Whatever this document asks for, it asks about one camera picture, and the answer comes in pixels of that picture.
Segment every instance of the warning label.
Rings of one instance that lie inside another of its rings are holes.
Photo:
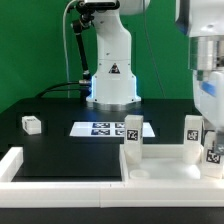
[[[120,74],[118,66],[116,63],[113,64],[112,68],[109,71],[110,74]]]

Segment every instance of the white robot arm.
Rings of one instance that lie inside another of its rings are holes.
[[[92,93],[86,99],[90,107],[126,110],[141,101],[131,71],[131,35],[120,15],[143,12],[143,1],[147,8],[150,0],[80,1],[83,7],[94,10],[92,22],[97,33],[97,71],[92,77]]]
[[[177,0],[176,24],[190,37],[196,108],[214,126],[215,150],[224,154],[224,1]]]

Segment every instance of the green wall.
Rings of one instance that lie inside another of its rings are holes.
[[[0,4],[0,111],[19,99],[66,80],[62,42],[62,15],[67,0],[1,0]],[[73,12],[67,20],[78,15]],[[175,0],[151,0],[147,28],[167,98],[192,98],[188,67],[188,38],[174,25]],[[143,27],[143,15],[122,17],[133,35],[133,72],[138,94],[162,98]],[[67,27],[72,80],[82,76],[72,30]],[[89,67],[96,70],[94,28],[83,33]]]

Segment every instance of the printed marker sheet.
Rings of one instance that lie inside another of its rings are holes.
[[[70,136],[73,137],[124,137],[124,122],[75,122]],[[143,137],[155,137],[149,123],[143,123]]]

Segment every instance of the black tabletop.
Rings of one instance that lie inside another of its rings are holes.
[[[24,148],[14,181],[120,181],[123,137],[71,137],[74,122],[124,122],[128,114],[143,115],[156,135],[144,138],[145,144],[181,144],[185,115],[193,113],[192,100],[145,100],[138,108],[109,112],[87,108],[78,99],[23,99],[0,115],[0,151]],[[42,122],[41,134],[22,129],[22,117],[30,115]]]

